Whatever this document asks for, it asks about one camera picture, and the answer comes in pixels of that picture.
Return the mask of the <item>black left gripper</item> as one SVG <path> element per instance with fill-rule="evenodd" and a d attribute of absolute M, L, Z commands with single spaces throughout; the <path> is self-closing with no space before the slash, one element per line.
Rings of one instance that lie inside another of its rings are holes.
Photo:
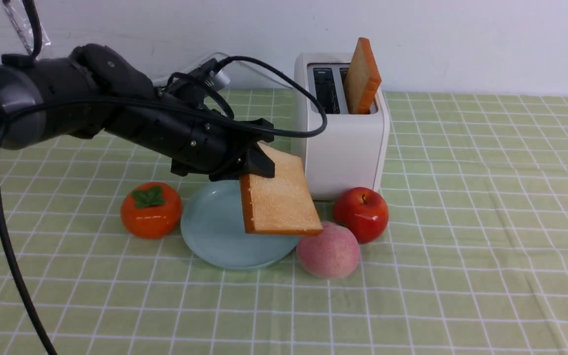
<path fill-rule="evenodd" d="M 106 132 L 171 158 L 175 175 L 275 177 L 275 162 L 257 144 L 274 141 L 274 126 L 264 118 L 225 125 L 150 108 L 108 105 L 107 110 Z"/>

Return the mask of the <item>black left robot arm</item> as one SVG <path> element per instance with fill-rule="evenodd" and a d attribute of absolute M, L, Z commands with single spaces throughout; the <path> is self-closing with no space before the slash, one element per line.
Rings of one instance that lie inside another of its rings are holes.
<path fill-rule="evenodd" d="M 28 62 L 4 55 L 3 110 L 49 107 L 11 123 L 1 146 L 22 150 L 64 135 L 90 140 L 105 131 L 169 157 L 174 175 L 273 178 L 275 162 L 259 146 L 272 142 L 273 135 L 247 131 L 234 121 L 218 94 L 228 78 L 217 78 L 216 64 L 209 59 L 187 74 L 174 73 L 158 90 L 115 50 L 96 43 L 77 47 L 66 58 Z"/>

